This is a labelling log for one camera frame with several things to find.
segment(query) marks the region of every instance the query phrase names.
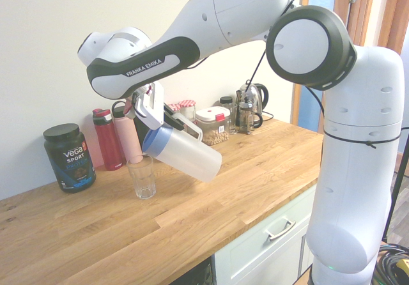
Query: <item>black pole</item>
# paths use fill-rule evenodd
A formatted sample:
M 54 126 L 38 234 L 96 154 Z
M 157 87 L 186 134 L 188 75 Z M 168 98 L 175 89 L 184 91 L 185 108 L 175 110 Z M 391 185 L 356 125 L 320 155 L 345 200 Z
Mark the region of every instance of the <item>black pole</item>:
M 405 149 L 403 150 L 401 165 L 399 166 L 399 170 L 396 175 L 394 190 L 392 191 L 392 204 L 390 206 L 388 221 L 386 222 L 385 231 L 383 232 L 383 238 L 382 238 L 382 241 L 385 243 L 388 243 L 387 235 L 388 235 L 390 220 L 392 219 L 392 214 L 394 213 L 397 196 L 399 195 L 399 191 L 401 189 L 402 180 L 403 180 L 403 176 L 405 175 L 406 165 L 408 164 L 408 161 L 409 161 L 409 137 L 406 140 L 406 145 L 405 145 Z

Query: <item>blue pitcher lid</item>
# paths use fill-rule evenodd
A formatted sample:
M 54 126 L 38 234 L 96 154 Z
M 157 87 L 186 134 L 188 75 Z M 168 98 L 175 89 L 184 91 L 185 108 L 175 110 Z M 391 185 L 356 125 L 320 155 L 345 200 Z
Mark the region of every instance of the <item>blue pitcher lid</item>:
M 142 144 L 142 151 L 152 157 L 162 153 L 171 138 L 173 128 L 161 126 L 157 130 L 149 130 Z

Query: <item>drawer handle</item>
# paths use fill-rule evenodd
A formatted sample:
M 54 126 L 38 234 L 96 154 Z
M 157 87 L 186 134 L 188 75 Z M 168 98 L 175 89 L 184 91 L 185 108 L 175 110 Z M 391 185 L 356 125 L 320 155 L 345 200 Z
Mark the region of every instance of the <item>drawer handle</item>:
M 266 230 L 266 233 L 268 234 L 268 239 L 272 242 L 273 240 L 275 240 L 275 239 L 281 237 L 282 235 L 284 235 L 285 233 L 287 233 L 290 229 L 292 229 L 294 227 L 295 224 L 296 224 L 295 221 L 287 220 L 287 223 L 286 223 L 287 227 L 285 229 L 283 229 L 280 233 L 276 234 L 276 235 L 273 235 L 272 233 L 270 233 L 269 231 Z

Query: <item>plastic pitcher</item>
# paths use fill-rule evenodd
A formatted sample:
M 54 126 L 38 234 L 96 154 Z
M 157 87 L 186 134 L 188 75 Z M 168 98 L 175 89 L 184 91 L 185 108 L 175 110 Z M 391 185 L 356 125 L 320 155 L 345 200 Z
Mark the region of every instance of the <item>plastic pitcher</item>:
M 222 155 L 202 142 L 202 130 L 182 114 L 174 114 L 199 134 L 196 139 L 188 133 L 169 126 L 150 130 L 142 145 L 144 153 L 198 180 L 209 182 L 222 165 Z

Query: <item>white cabinet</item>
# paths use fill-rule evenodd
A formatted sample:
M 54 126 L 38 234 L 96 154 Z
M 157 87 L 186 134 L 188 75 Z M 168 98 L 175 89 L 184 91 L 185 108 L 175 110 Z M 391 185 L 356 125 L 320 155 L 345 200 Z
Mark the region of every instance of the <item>white cabinet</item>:
M 292 285 L 309 266 L 304 237 L 314 192 L 315 186 L 216 252 L 217 285 Z

